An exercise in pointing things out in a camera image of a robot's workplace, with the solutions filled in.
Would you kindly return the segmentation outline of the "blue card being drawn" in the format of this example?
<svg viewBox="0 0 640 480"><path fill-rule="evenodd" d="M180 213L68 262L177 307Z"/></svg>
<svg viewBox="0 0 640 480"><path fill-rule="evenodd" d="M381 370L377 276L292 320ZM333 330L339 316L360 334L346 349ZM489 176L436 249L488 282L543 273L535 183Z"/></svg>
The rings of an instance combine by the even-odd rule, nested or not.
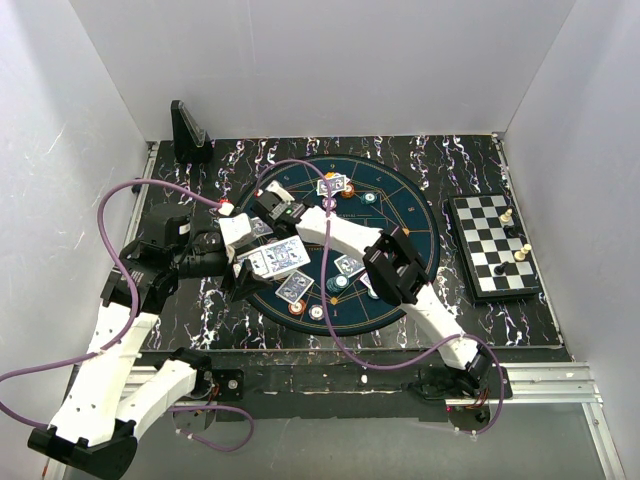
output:
<svg viewBox="0 0 640 480"><path fill-rule="evenodd" d="M310 262L304 242L299 236L291 236L266 245L263 256L269 277L284 274Z"/></svg>

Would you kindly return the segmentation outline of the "red yellow chips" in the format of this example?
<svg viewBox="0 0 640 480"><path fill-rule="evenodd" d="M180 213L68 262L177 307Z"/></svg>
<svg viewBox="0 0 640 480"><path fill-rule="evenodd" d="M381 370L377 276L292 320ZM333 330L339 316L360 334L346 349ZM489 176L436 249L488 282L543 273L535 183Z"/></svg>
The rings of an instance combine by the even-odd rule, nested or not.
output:
<svg viewBox="0 0 640 480"><path fill-rule="evenodd" d="M344 198L351 198L355 195L355 189L354 186L352 184L347 184L345 186L345 190L341 192L341 195Z"/></svg>

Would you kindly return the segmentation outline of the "blue white chips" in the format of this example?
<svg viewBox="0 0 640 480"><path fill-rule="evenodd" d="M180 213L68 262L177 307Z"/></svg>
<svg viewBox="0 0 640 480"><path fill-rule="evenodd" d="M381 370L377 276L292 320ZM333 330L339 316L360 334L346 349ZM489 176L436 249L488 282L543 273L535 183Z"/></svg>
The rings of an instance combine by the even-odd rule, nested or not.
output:
<svg viewBox="0 0 640 480"><path fill-rule="evenodd" d="M335 208L336 208L336 205L337 205L337 202L336 202L336 200L335 200L334 198L331 198L331 199L329 199L329 198L324 198L324 199L322 200L322 206L323 206L324 208L329 207L330 209L335 209Z"/></svg>

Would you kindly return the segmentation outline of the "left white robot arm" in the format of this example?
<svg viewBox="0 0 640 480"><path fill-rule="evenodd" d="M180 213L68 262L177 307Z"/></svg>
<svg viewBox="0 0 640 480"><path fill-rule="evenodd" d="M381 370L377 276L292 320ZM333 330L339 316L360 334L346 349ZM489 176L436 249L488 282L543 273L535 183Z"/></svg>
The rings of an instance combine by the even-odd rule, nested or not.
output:
<svg viewBox="0 0 640 480"><path fill-rule="evenodd" d="M30 449L100 479L119 479L131 465L148 428L181 398L210 403L227 393L226 378L208 356L180 348L128 397L122 395L144 338L181 278L225 275L235 246L252 233L244 214L223 202L222 240L196 253L197 232L182 205L153 210L147 239L130 243L102 293L94 337L60 410L35 427Z"/></svg>

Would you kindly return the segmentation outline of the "red yellow chip stack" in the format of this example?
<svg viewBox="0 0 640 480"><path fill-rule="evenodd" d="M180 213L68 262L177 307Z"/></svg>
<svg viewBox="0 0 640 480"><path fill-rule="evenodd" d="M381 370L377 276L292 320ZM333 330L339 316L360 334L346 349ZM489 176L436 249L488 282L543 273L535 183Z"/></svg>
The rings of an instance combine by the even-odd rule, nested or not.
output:
<svg viewBox="0 0 640 480"><path fill-rule="evenodd" d="M306 310L306 303L303 300L299 300L290 304L288 309L292 315L301 315Z"/></svg>

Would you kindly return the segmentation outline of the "blue white chip stack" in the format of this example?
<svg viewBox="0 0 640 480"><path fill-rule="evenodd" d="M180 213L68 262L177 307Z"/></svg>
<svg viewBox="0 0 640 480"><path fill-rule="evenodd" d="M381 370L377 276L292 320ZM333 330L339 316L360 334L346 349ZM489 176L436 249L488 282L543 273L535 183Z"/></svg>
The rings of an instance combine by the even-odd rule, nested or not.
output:
<svg viewBox="0 0 640 480"><path fill-rule="evenodd" d="M324 309L321 305L312 305L308 314L313 321L322 321L324 319Z"/></svg>

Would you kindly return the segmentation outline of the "dealt blue playing card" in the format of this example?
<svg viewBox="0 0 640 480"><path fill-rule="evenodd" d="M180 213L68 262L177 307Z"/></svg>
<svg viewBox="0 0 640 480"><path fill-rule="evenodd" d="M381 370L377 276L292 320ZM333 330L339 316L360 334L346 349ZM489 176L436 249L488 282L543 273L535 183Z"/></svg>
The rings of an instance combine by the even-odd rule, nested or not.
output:
<svg viewBox="0 0 640 480"><path fill-rule="evenodd" d="M265 235L271 235L273 230L263 220L258 217L252 217L250 219L252 234L256 237L262 237Z"/></svg>

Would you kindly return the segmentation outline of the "green poker chip stack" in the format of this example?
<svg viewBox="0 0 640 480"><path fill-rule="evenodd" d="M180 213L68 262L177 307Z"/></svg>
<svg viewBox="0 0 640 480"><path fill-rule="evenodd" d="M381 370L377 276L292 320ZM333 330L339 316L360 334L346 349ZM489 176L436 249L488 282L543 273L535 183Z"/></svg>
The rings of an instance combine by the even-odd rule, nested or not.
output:
<svg viewBox="0 0 640 480"><path fill-rule="evenodd" d="M326 289L332 295L338 295L349 285L349 278L344 274L338 274L329 278L326 282Z"/></svg>

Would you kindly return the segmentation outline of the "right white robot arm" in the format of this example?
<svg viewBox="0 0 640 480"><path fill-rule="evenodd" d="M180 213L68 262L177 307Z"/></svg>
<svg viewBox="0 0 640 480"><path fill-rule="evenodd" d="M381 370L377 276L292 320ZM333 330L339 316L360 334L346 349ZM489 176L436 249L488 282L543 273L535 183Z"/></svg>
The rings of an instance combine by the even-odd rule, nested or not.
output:
<svg viewBox="0 0 640 480"><path fill-rule="evenodd" d="M280 185L261 191L252 210L280 238L297 235L362 262L379 299L400 308L435 342L452 372L454 389L469 398L486 389L493 363L490 350L466 334L444 307L428 262L400 227L380 230L353 223L295 201Z"/></svg>

